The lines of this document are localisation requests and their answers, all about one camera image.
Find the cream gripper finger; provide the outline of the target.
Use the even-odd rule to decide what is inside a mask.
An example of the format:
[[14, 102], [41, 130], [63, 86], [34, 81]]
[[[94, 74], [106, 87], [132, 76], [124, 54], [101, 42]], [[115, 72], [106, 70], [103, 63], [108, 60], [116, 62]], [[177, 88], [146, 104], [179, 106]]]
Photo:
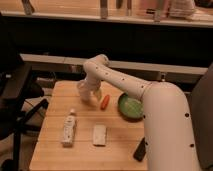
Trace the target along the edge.
[[97, 99], [98, 101], [101, 100], [101, 98], [102, 98], [102, 91], [101, 91], [101, 89], [95, 90], [95, 91], [93, 92], [93, 94], [94, 94], [94, 96], [96, 97], [96, 99]]

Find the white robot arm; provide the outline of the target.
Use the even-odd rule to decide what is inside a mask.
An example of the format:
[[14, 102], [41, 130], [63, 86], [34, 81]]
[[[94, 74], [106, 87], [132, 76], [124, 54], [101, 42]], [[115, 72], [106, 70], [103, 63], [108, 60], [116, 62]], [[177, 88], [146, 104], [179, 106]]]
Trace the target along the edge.
[[169, 82], [146, 81], [108, 67], [101, 54], [87, 59], [84, 85], [97, 90], [102, 80], [143, 104], [144, 137], [149, 171], [202, 171], [192, 119], [183, 91]]

